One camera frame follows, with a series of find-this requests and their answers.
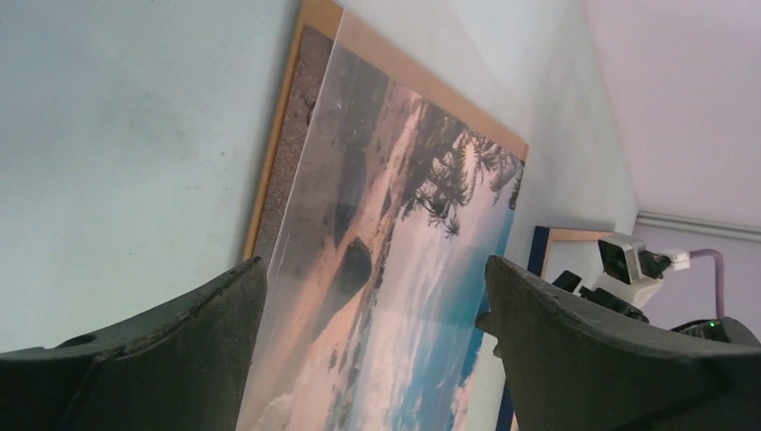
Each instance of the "clear plastic sheet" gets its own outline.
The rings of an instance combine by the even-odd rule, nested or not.
[[[527,149],[347,13],[238,429],[464,429],[486,258],[504,252]]]
[[[558,35],[561,2],[344,0],[347,14],[373,27],[427,70],[521,136]]]

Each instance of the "framed picture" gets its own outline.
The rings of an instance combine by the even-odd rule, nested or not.
[[[585,231],[556,227],[537,226],[529,254],[529,272],[552,283],[570,270],[582,278],[582,282],[594,283],[602,274],[597,241],[612,232]],[[510,391],[505,385],[497,431],[518,431]]]
[[[300,161],[325,69],[344,15],[331,0],[304,0],[285,67],[251,212],[243,258],[269,264]],[[356,18],[344,20],[341,44],[368,64],[415,89],[525,161],[528,146],[441,79]]]
[[[305,0],[288,65],[245,252],[271,265],[239,429],[468,429],[484,265],[528,146],[327,0]]]

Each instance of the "small picture frame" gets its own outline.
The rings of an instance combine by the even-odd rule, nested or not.
[[[563,229],[557,227],[537,226],[531,243],[528,270],[532,274],[545,278],[549,267],[553,246],[559,242],[597,242],[608,237],[612,232]]]

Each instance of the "purple tube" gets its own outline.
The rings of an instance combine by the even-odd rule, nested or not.
[[[690,260],[711,256],[716,265],[716,319],[724,317],[724,257],[714,249],[702,249],[690,251]]]

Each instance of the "ceiling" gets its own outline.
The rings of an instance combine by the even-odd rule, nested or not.
[[[585,7],[640,209],[761,226],[761,2]]]

